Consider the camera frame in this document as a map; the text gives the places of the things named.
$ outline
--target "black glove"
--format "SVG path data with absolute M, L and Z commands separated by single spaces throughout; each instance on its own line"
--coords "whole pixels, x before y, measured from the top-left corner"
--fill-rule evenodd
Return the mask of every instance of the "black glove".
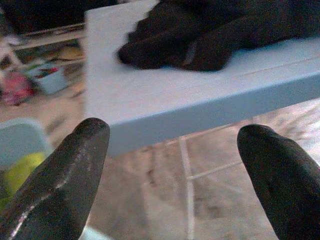
M 141 69 L 220 70 L 239 48 L 320 33 L 320 3 L 295 2 L 163 0 L 129 34 L 118 56 Z

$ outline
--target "light blue board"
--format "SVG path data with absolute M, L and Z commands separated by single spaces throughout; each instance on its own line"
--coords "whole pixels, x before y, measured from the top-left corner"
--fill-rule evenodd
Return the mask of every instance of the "light blue board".
M 320 37 L 239 50 L 217 72 L 120 64 L 116 50 L 155 4 L 137 1 L 86 15 L 85 117 L 110 125 L 110 156 L 320 96 Z

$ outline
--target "white shelf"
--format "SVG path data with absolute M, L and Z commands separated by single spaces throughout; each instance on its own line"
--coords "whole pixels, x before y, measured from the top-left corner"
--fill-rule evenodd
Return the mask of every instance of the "white shelf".
M 54 44 L 54 43 L 59 43 L 59 42 L 64 42 L 72 39 L 81 39 L 85 37 L 85 30 L 76 30 L 76 31 L 71 31 L 59 35 L 49 35 L 49 36 L 44 36 L 44 37 L 39 37 L 32 39 L 30 37 L 29 43 L 26 45 L 19 45 L 19 46 L 13 46 L 13 50 L 22 50 L 22 49 L 30 49 L 30 48 L 35 48 L 38 46 L 44 46 L 44 45 L 49 45 L 49 44 Z

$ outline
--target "pink toy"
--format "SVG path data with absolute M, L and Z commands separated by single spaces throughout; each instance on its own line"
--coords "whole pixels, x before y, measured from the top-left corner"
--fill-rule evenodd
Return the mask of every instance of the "pink toy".
M 18 71 L 9 71 L 4 78 L 3 100 L 7 105 L 19 105 L 33 95 L 28 79 Z

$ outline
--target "tile floor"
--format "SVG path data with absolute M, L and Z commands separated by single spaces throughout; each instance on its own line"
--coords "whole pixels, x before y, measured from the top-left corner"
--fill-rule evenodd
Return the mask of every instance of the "tile floor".
M 56 147 L 83 119 L 83 75 L 63 91 L 18 107 L 0 104 L 0 122 L 38 119 Z M 192 175 L 240 161 L 240 127 L 260 123 L 297 141 L 320 163 L 320 99 L 229 126 L 184 136 Z M 243 164 L 199 177 L 194 184 L 197 240 L 276 240 Z M 185 240 L 186 178 L 179 139 L 107 157 L 88 225 L 115 240 Z

